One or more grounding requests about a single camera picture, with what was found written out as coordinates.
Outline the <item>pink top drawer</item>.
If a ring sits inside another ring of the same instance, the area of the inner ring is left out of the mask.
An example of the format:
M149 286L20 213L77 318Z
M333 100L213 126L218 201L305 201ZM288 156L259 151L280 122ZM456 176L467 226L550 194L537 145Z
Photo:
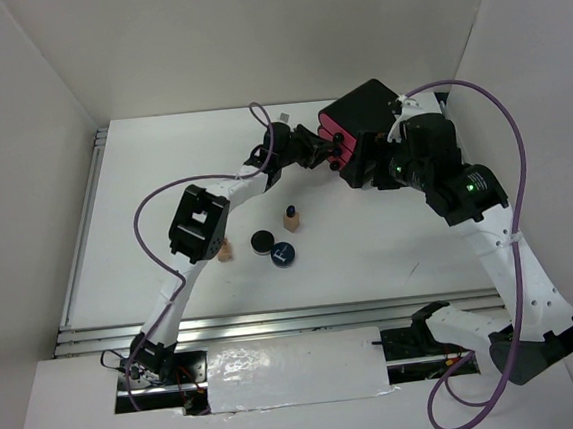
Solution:
M331 140L338 144L348 141L348 133L331 117L324 113L320 113L318 115L318 122L319 126L317 133L321 138Z

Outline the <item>blue lid F powder jar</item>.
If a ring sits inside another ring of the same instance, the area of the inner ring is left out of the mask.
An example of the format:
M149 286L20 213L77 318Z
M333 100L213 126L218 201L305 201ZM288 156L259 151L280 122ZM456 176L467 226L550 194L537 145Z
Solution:
M296 258L296 249L291 243L277 242L270 252L270 259L276 268L289 268Z

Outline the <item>black lid powder jar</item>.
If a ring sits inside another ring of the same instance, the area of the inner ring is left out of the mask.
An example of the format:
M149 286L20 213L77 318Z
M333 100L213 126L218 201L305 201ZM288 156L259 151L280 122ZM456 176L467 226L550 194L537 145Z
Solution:
M268 230L259 230L253 233L250 238L250 245L254 253L265 256L272 251L275 245L275 238Z

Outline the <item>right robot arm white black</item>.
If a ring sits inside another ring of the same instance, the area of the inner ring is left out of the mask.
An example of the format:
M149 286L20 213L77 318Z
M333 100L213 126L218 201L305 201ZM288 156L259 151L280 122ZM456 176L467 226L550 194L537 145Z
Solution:
M454 124L441 114L400 121L398 139L361 133L350 167L370 172L379 190L415 188L439 217L472 247L511 314L509 321L433 302L414 313L409 335L385 338L390 352L436 353L443 345L489 355L499 372L522 386L573 353L573 306L549 280L519 231L518 205L509 202L495 174L462 159Z

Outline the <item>black drawer organizer case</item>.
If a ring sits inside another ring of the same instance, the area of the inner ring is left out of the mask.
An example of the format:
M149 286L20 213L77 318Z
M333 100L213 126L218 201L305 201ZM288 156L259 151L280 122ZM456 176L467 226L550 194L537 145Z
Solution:
M324 113L335 120L348 133L345 142L353 152L360 132L386 134L391 130L395 118L395 103L398 95L379 80L372 78L348 94L340 97L318 113ZM345 180L344 169L338 175Z

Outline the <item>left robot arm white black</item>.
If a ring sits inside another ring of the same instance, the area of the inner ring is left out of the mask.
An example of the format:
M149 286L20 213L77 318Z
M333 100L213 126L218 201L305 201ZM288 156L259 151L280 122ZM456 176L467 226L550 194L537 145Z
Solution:
M325 139L298 125L272 122L263 142L256 146L235 174L193 176L170 182L149 193L134 216L133 232L139 246L157 266L168 273L151 317L130 345L125 363L125 382L138 371L154 385L166 384L174 376L173 357L180 321L194 283L211 259L218 256L226 236L230 212L252 197L260 196L279 181L282 169L298 164L314 169L326 161L340 139ZM143 208L154 197L184 183L187 187L175 211L168 240L172 261L159 259L144 242L139 229Z

